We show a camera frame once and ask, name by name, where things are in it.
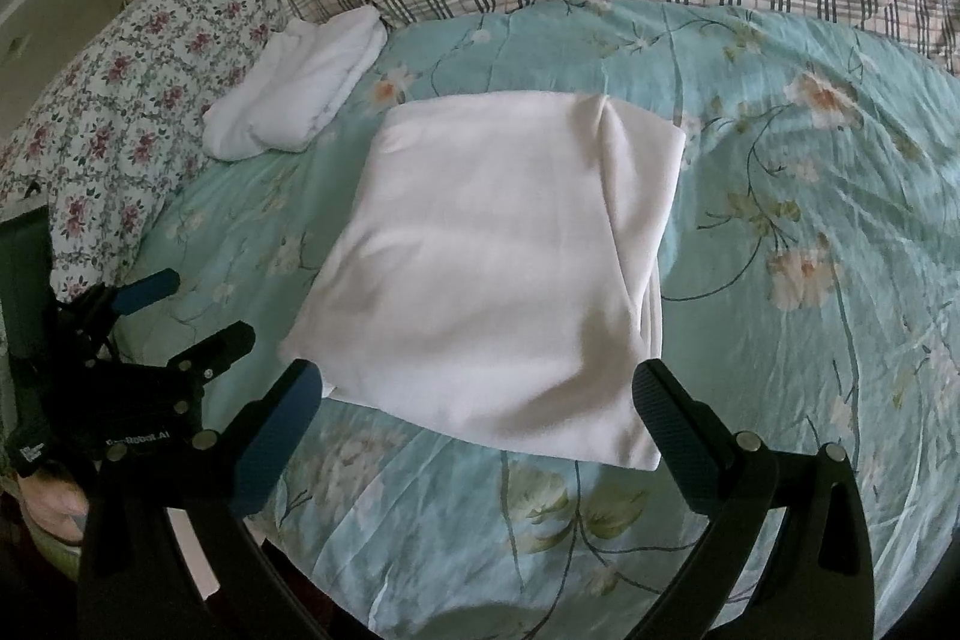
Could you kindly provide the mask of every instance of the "bolt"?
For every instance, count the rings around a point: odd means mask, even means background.
[[[824,453],[826,453],[827,457],[831,458],[832,461],[838,461],[841,463],[847,458],[847,451],[845,451],[842,446],[837,445],[835,442],[827,442],[827,446],[824,447]]]
[[[753,432],[740,432],[736,436],[736,444],[740,446],[741,450],[747,451],[747,453],[754,453],[760,450],[763,440]]]
[[[107,449],[107,459],[109,461],[120,461],[121,458],[126,456],[127,447],[123,442],[114,442]]]
[[[204,429],[203,432],[197,432],[193,435],[193,447],[198,451],[208,451],[217,444],[219,435],[213,429]]]

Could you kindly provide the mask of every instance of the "floral pillow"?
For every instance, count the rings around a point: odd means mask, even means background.
[[[0,148],[0,210],[46,191],[59,298],[123,277],[206,163],[203,112],[280,17],[277,0],[136,0],[47,86]]]

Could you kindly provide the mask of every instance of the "folded white towel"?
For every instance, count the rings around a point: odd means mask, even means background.
[[[453,437],[655,469],[631,380],[661,351],[682,154],[680,129],[603,95],[392,109],[283,359]]]
[[[203,150],[239,161],[275,148],[301,152],[337,110],[387,43],[373,6],[323,25],[290,20],[275,33],[237,87],[203,115]]]

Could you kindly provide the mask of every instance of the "white fabric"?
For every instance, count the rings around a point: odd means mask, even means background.
[[[343,106],[387,43],[373,6],[323,25],[290,20],[247,76],[203,115],[203,150],[240,161],[274,148],[301,152]]]
[[[335,399],[509,451],[655,469],[656,249],[683,132],[603,95],[392,109],[281,346]]]

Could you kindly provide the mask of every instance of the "wrinkled fabric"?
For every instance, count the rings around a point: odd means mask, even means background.
[[[406,28],[304,154],[211,164],[144,242],[136,274],[174,266],[184,282],[122,324],[126,348],[165,363],[251,323],[256,349],[208,386],[205,424],[223,429],[280,376],[277,345],[387,109],[510,90],[630,101],[688,137],[658,256],[664,362],[733,432],[847,451],[880,636],[960,507],[960,82],[840,25],[601,1]],[[749,598],[774,520],[722,620]],[[663,464],[520,456],[333,400],[257,523],[388,640],[623,637],[704,528]]]

